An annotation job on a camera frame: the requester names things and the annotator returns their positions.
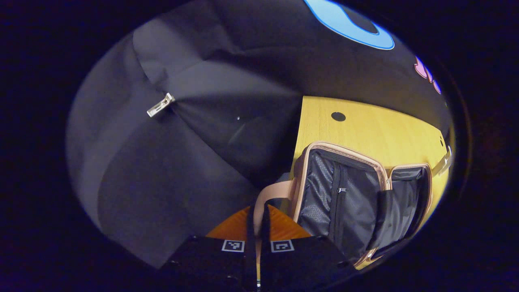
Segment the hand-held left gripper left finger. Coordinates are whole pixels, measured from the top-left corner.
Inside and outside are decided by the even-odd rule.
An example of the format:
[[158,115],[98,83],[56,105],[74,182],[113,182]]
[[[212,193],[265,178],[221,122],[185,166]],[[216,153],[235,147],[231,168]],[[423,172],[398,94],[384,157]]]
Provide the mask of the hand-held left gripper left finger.
[[238,211],[206,236],[187,237],[161,267],[163,291],[256,292],[252,211]]

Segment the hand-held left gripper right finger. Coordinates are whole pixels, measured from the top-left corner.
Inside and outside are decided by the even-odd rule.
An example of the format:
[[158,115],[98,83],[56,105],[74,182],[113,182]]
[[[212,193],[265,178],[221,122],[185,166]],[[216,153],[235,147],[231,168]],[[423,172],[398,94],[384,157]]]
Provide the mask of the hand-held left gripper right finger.
[[265,206],[261,227],[262,292],[328,292],[358,275],[326,236],[273,240],[269,208]]

